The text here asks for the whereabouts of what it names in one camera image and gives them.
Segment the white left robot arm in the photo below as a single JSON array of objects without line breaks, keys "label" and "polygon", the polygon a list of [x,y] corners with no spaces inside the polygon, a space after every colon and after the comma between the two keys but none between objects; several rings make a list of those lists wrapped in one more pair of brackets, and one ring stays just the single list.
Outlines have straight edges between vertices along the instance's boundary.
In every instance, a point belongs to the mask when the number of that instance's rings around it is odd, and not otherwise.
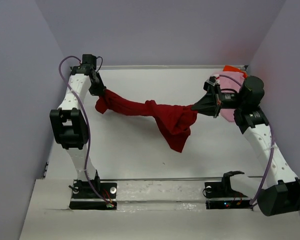
[{"label": "white left robot arm", "polygon": [[100,177],[90,159],[91,128],[84,100],[87,94],[102,97],[106,86],[100,76],[99,56],[83,54],[77,66],[71,67],[68,79],[60,75],[67,90],[57,109],[52,109],[49,119],[55,142],[70,156],[77,178],[71,189],[75,194],[102,198]]}]

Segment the dark red t shirt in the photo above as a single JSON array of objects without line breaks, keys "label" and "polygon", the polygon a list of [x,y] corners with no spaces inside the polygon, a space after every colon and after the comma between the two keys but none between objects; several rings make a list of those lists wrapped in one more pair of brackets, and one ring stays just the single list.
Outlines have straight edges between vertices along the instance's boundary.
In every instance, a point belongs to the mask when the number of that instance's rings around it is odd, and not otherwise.
[{"label": "dark red t shirt", "polygon": [[129,117],[153,117],[169,147],[178,153],[183,151],[191,135],[191,126],[198,116],[198,112],[192,110],[191,105],[158,104],[154,100],[147,100],[144,103],[135,102],[108,89],[97,100],[95,110],[101,114],[111,110]]}]

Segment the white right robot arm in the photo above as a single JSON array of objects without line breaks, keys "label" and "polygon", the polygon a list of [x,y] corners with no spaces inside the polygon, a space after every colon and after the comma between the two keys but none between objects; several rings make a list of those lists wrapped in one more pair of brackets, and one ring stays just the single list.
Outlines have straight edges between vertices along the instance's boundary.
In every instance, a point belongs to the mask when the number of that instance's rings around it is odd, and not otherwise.
[{"label": "white right robot arm", "polygon": [[289,167],[275,142],[272,127],[260,107],[265,95],[264,82],[246,77],[239,90],[222,90],[220,74],[204,83],[205,95],[192,106],[199,114],[216,118],[223,109],[234,111],[234,122],[249,142],[264,173],[260,181],[240,170],[223,174],[220,181],[206,183],[202,191],[209,199],[249,198],[247,207],[258,206],[269,217],[300,211],[300,178]]}]

